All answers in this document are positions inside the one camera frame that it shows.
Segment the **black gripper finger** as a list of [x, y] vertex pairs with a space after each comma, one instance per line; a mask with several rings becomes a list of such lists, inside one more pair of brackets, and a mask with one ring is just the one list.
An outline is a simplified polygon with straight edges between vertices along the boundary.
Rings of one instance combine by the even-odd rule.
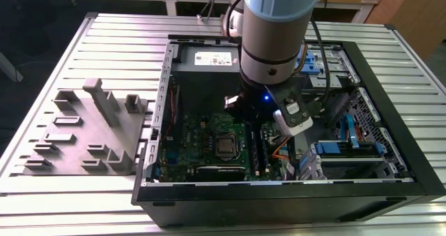
[[240, 95], [224, 97], [224, 111], [233, 117], [234, 121], [245, 121], [248, 107]]

